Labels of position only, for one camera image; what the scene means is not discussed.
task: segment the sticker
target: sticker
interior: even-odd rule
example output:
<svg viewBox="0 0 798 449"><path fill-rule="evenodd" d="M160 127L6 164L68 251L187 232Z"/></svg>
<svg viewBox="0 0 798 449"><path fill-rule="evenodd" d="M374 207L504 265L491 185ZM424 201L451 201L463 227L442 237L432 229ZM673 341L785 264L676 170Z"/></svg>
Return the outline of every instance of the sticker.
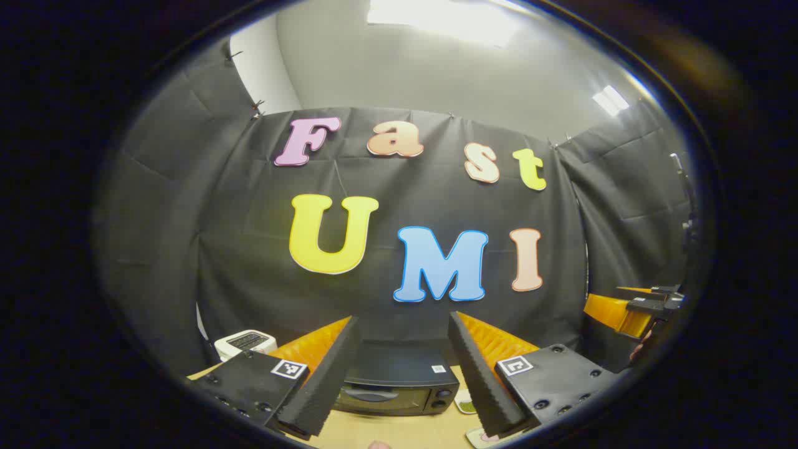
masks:
<svg viewBox="0 0 798 449"><path fill-rule="evenodd" d="M275 165L305 165L310 158L305 154L305 148L310 144L310 150L316 151L322 147L327 137L327 130L338 131L341 128L341 119L304 118L291 122L291 135L288 137L282 153L275 158Z"/></svg>
<svg viewBox="0 0 798 449"><path fill-rule="evenodd" d="M294 262L309 272L341 274L357 267L365 254L369 217L380 206L369 197L344 198L341 206L349 211L344 245L341 251L326 252L318 247L318 231L322 214L332 204L330 197L313 194L297 195L291 201L295 212L288 248Z"/></svg>
<svg viewBox="0 0 798 449"><path fill-rule="evenodd" d="M418 143L418 127L408 121L385 121L374 126L374 132L377 135L365 143L369 153L415 157L424 151L424 146Z"/></svg>
<svg viewBox="0 0 798 449"><path fill-rule="evenodd" d="M538 177L538 168L543 168L543 159L535 157L535 153L529 149L520 149L513 152L512 156L518 159L521 170L521 181L532 190L543 190L546 188L546 180Z"/></svg>
<svg viewBox="0 0 798 449"><path fill-rule="evenodd" d="M271 373L287 377L288 379L297 379L307 365L298 364L296 362L289 362L288 360L280 360L276 367L272 368Z"/></svg>
<svg viewBox="0 0 798 449"><path fill-rule="evenodd" d="M529 371L532 368L534 368L532 364L530 364L529 362L527 362L526 359L524 359L523 356L516 356L516 357L511 357L510 359L499 360L499 366L501 366L502 371L504 371L504 374L506 374L508 377L511 375L516 375L520 372Z"/></svg>
<svg viewBox="0 0 798 449"><path fill-rule="evenodd" d="M435 234L429 228L408 226L399 229L399 240L405 242L405 267L401 287L393 298L402 303L417 303L426 297L421 289L421 277L427 280L430 293L439 300L457 276L454 288L448 293L453 301L476 301L485 296L482 288L482 250L488 234L463 231L454 242L448 256L444 256Z"/></svg>
<svg viewBox="0 0 798 449"><path fill-rule="evenodd" d="M518 262L516 279L512 281L512 289L517 292L528 292L543 285L543 278L538 274L538 240L540 231L522 228L510 232L510 238L516 243Z"/></svg>
<svg viewBox="0 0 798 449"><path fill-rule="evenodd" d="M496 154L485 145L472 142L465 146L465 172L476 181L492 184L499 180L499 167L493 163Z"/></svg>

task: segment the gray wall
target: gray wall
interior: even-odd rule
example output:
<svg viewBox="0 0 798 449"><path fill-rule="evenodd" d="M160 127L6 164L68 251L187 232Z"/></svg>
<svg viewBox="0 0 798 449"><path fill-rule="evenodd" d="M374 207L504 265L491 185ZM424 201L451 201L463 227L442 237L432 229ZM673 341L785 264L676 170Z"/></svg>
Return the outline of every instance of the gray wall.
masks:
<svg viewBox="0 0 798 449"><path fill-rule="evenodd" d="M302 109L288 78L277 40L277 16L271 15L233 34L230 52L253 103L262 114Z"/></svg>
<svg viewBox="0 0 798 449"><path fill-rule="evenodd" d="M520 31L498 48L369 25L368 10L369 0L309 0L278 13L282 57L304 108L451 112L559 143L608 119L592 100L605 85L630 104L641 97L609 58L544 18L514 14Z"/></svg>

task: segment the green item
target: green item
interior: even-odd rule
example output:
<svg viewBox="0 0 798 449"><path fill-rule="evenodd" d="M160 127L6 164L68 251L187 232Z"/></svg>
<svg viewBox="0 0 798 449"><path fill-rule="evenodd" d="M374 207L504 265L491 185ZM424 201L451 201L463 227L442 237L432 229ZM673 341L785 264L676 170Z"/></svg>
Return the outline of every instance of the green item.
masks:
<svg viewBox="0 0 798 449"><path fill-rule="evenodd" d="M460 405L460 408L463 409L463 411L467 411L467 412L471 412L471 413L476 411L476 409L474 408L474 404L473 403L461 402L461 403L458 403L458 404Z"/></svg>

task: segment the blue letter m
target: blue letter m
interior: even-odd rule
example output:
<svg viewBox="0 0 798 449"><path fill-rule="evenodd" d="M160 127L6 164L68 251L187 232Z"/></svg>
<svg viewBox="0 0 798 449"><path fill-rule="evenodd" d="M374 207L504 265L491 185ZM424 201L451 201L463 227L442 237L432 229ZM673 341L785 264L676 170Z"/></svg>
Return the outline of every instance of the blue letter m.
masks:
<svg viewBox="0 0 798 449"><path fill-rule="evenodd" d="M463 231L446 257L428 228L409 226L399 229L399 240L405 242L405 270L401 288L393 292L395 300L403 303L424 300L422 274L436 300L443 297L455 275L457 282L449 292L449 298L454 301L475 301L485 296L482 288L482 248L488 243L488 234Z"/></svg>

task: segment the letter u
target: letter u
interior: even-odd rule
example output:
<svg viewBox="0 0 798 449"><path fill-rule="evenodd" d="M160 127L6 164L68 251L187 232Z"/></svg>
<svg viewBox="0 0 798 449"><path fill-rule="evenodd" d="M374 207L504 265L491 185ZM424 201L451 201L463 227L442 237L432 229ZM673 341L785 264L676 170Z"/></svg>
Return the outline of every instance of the letter u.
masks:
<svg viewBox="0 0 798 449"><path fill-rule="evenodd" d="M291 257L305 270L325 274L341 274L355 268L363 260L369 216L379 203L369 197L347 197L341 206L349 211L346 222L346 239L341 251L326 252L318 247L318 232L322 227L322 214L333 204L324 195L297 195L294 206L294 223L288 241Z"/></svg>

